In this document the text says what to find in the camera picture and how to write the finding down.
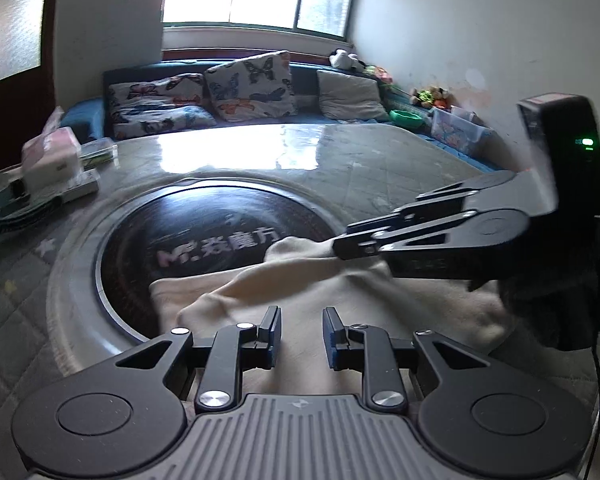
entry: black circular table center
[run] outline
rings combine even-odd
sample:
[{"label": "black circular table center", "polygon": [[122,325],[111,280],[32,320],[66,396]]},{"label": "black circular table center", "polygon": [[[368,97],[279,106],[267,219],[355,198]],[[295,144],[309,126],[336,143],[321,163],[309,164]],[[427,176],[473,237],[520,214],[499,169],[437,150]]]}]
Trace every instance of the black circular table center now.
[{"label": "black circular table center", "polygon": [[317,242],[336,235],[305,200],[285,190],[227,182],[175,190],[133,210],[101,252],[102,294],[131,328],[160,333],[149,285],[262,263],[287,236]]}]

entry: stuffed toy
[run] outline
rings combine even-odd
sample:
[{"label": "stuffed toy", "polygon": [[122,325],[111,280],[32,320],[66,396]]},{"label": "stuffed toy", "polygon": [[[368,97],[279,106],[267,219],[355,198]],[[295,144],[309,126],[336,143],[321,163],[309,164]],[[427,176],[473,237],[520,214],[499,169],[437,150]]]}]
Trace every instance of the stuffed toy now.
[{"label": "stuffed toy", "polygon": [[451,95],[443,88],[437,86],[429,86],[422,90],[412,88],[409,94],[412,105],[421,106],[427,110],[434,107],[441,110],[449,108],[448,100]]},{"label": "stuffed toy", "polygon": [[364,70],[365,74],[371,75],[387,85],[391,85],[394,82],[394,78],[381,66],[366,65]]},{"label": "stuffed toy", "polygon": [[362,72],[365,64],[362,63],[356,54],[347,54],[346,50],[339,48],[334,50],[329,56],[331,66],[340,70],[351,70],[352,72]]}]

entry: white wall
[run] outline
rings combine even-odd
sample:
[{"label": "white wall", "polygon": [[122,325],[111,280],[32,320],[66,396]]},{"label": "white wall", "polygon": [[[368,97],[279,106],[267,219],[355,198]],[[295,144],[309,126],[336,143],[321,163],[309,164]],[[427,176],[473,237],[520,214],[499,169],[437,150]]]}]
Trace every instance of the white wall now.
[{"label": "white wall", "polygon": [[307,34],[264,28],[169,27],[164,30],[163,47],[165,49],[258,48],[328,56],[337,48],[350,49],[350,44]]},{"label": "white wall", "polygon": [[600,123],[600,0],[356,0],[351,39],[404,88],[437,83],[495,128],[497,162],[528,164],[516,102],[588,96]]},{"label": "white wall", "polygon": [[56,100],[102,94],[102,72],[162,59],[162,0],[58,0]]}]

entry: cream cloth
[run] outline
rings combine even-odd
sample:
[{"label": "cream cloth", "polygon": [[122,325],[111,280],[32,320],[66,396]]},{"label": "cream cloth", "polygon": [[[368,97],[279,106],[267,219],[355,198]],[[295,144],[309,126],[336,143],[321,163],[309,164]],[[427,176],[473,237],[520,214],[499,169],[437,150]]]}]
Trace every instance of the cream cloth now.
[{"label": "cream cloth", "polygon": [[393,278],[378,257],[342,261],[331,241],[287,237],[265,261],[203,276],[153,282],[162,330],[189,328],[210,337],[225,325],[259,323],[270,305],[282,309],[282,346],[273,370],[244,374],[244,392],[359,393],[361,375],[330,370],[322,342],[322,310],[334,306],[345,325],[366,323],[392,337],[434,330],[489,352],[512,331],[495,282],[467,292],[464,282]]}]

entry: beige pillow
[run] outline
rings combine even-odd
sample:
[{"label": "beige pillow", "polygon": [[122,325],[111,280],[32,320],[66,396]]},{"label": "beige pillow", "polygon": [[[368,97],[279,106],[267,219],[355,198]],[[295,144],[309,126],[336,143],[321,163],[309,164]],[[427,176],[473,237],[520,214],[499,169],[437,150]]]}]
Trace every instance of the beige pillow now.
[{"label": "beige pillow", "polygon": [[211,102],[231,123],[296,115],[286,50],[245,57],[205,70]]},{"label": "beige pillow", "polygon": [[389,120],[380,102],[378,83],[357,75],[318,70],[320,111],[330,119]]}]

